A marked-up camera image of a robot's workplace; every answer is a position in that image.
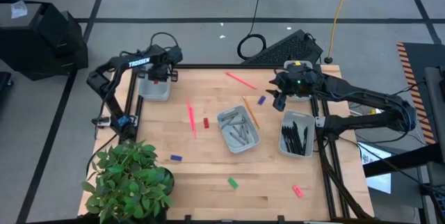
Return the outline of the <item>black perforated computer case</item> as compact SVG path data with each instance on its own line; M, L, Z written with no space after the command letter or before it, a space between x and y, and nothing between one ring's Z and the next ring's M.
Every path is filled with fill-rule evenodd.
M315 63L323 53L310 33L298 30L275 44L247 57L244 65L278 65L286 61Z

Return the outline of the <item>black plant pot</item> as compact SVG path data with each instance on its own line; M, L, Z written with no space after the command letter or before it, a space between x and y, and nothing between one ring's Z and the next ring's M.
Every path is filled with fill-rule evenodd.
M170 195L175 186L175 178L171 171L167 168L164 169L164 178L161 184L164 185L163 192L166 195Z

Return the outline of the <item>grey plastic bin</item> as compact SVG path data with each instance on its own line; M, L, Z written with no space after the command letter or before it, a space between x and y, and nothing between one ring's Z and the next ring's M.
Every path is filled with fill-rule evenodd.
M159 81L154 85L153 81L139 78L139 95L147 101L166 102L170 96L171 81Z
M241 145L238 141L236 141L234 138L230 136L230 132L238 134L235 132L233 125L227 125L224 129L221 129L220 126L223 124L223 121L221 118L226 115L233 112L237 112L238 115L234 117L236 120L243 120L243 115L248 120L248 128L249 128L249 134L247 134L249 143L245 143L245 145ZM246 108L244 106L235 106L230 109L226 109L224 111L221 111L217 114L217 122L218 126L220 128L222 137L224 139L225 144L227 145L229 151L233 154L242 153L244 151L247 151L249 149L252 149L253 147L257 146L260 142L260 136L257 131L257 127L255 126L252 118L249 116L249 113L247 112Z
M295 62L296 62L296 61L286 61L286 62L284 63L284 68L287 69L289 66L291 66L291 65L295 65ZM312 63L309 62L309 61L299 61L299 62L301 62L301 65L302 65L302 66L306 66L306 67L311 68L311 69L313 68ZM288 99L289 99L291 102L307 102L307 101L310 100L310 97L299 97L299 96L297 96L297 95L289 95L289 96L288 96Z
M306 157L300 154L296 153L293 154L291 152L286 151L286 145L284 144L284 139L281 129L282 127L292 127L293 121L295 121L298 126L298 133L300 135L301 143L303 142L303 131L307 125L309 126ZM284 114L281 129L280 129L280 139L279 139L279 151L282 154L294 158L308 158L312 155L314 147L314 139L315 139L315 119L312 115L307 115L296 111L287 111Z

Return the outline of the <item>black desk bar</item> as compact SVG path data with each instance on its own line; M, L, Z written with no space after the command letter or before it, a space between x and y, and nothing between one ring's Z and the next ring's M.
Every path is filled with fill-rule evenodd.
M445 164L445 147L439 143L420 147L416 150L397 154L363 165L366 177L424 166L427 163Z

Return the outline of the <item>black pen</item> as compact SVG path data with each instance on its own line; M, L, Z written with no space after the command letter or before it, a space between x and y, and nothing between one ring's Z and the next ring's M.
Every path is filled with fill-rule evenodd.
M289 136L290 136L291 142L293 143L293 146L294 146L295 153L300 154L300 147L298 145L298 139L297 139L298 136L295 135L293 127L288 127L288 130L289 130Z
M291 153L295 153L294 147L293 147L293 143L292 143L292 139L291 139L291 135L289 133L288 127L284 127L284 138L286 139L287 145L289 146L289 152Z
M307 125L303 131L303 142L302 142L302 155L307 156L307 139L308 139L309 126Z
M291 152L291 146L289 145L289 142L287 141L285 127L282 127L281 132L282 132L282 135L283 135L284 144L286 145L286 151L287 152Z
M304 150L304 148L302 146L302 143L301 143L301 140L300 140L300 135L298 133L298 126L297 126L295 121L293 121L292 131L293 131L293 135L294 135L294 138L295 138L296 147L298 149L298 154L303 155L305 150Z

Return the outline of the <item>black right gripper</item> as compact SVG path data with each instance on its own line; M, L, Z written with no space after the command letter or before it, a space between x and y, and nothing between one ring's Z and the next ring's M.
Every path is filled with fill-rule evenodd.
M312 96L317 82L317 74L309 68L282 71L269 81L269 83L278 86L285 95L298 97ZM273 96L280 96L282 93L278 90L270 91Z

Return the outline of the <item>crumpled clear plastic bag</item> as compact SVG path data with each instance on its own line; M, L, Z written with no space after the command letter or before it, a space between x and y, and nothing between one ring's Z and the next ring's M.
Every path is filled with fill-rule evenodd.
M28 9L23 1L17 1L10 5L11 18L17 19L28 15Z

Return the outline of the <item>orange pencil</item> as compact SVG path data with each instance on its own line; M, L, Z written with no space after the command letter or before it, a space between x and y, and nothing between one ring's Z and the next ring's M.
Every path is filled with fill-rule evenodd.
M242 98L243 98L243 101L244 101L248 111L249 111L249 114L251 115L251 117L254 121L255 126L259 129L260 128L259 123L257 121L256 116L254 115L254 111L252 110L252 107L250 106L249 101L246 99L246 97L244 95L242 96Z

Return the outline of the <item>black aluminium table frame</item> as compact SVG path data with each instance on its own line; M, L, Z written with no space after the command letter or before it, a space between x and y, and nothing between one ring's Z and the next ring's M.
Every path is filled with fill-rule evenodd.
M154 145L159 163L175 177L169 221L328 221L352 216L334 184L326 180L318 154L293 158L279 151L284 115L273 108L271 99L258 104L271 89L269 81L274 76L271 67L180 65L179 80L168 101L139 101L137 138ZM235 106L244 106L249 113L243 95L259 123L260 142L251 150L233 154L216 117ZM196 139L187 97L194 112ZM204 118L209 119L208 129ZM172 161L172 154L181 156L182 161ZM229 177L238 183L237 189L228 183ZM302 198L294 193L293 185L300 187Z

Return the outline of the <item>green leafy plant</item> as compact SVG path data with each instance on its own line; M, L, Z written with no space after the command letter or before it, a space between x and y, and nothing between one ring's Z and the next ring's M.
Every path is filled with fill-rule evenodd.
M99 224L161 222L173 204L163 192L164 167L158 166L156 148L144 142L125 141L94 155L93 183L84 181L89 193L85 208L99 217Z

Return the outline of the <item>white paper sheet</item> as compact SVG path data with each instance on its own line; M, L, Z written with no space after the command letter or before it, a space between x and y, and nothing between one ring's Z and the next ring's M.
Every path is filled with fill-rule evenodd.
M380 159L386 159L392 156L390 152L380 150L364 143L358 143L359 151L361 154L362 165L365 166L368 163L379 161ZM367 186L371 189L381 191L383 193L391 193L391 174L377 175L366 178Z

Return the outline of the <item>black mat with orange stripes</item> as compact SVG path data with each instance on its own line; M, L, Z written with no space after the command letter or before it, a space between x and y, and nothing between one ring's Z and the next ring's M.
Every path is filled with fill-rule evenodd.
M434 144L438 138L424 70L445 65L445 45L397 42L396 48L409 87L415 85L409 92L417 110L423 139L429 145Z

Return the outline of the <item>black stacked cases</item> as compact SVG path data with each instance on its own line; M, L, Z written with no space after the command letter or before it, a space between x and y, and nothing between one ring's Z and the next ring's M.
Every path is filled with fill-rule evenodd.
M69 12L24 1L28 15L12 19L10 5L17 1L0 0L0 59L6 65L33 81L88 67L81 26Z

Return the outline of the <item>black caster base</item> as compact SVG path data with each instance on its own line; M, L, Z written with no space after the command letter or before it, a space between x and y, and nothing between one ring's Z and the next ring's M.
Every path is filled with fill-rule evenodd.
M0 95L4 94L13 85L12 74L9 72L0 72Z

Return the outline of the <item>pink pencil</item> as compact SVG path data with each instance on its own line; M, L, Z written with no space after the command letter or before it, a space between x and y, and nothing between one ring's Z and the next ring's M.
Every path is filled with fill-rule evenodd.
M235 74L232 74L231 72L226 72L225 74L226 74L227 76L229 76L229 77L231 77L231 78L233 78L233 79L235 79L235 80L241 82L242 84L244 84L244 85L246 85L246 86L252 88L252 89L255 89L255 90L257 89L257 87L254 86L253 84L251 84L251 83L247 82L246 80L244 80L244 79L242 79L242 78L236 76Z
M188 109L188 116L189 116L191 129L193 131L194 130L194 123L193 123L193 116L192 116L192 108L191 108L190 101L189 101L188 97L186 98L186 105L187 105L187 109Z
M193 137L194 137L194 139L196 139L197 132L196 132L196 127L195 127L195 118L194 118L194 112L193 112L192 107L189 108L189 115L190 115L190 120L191 120L191 125L192 125Z

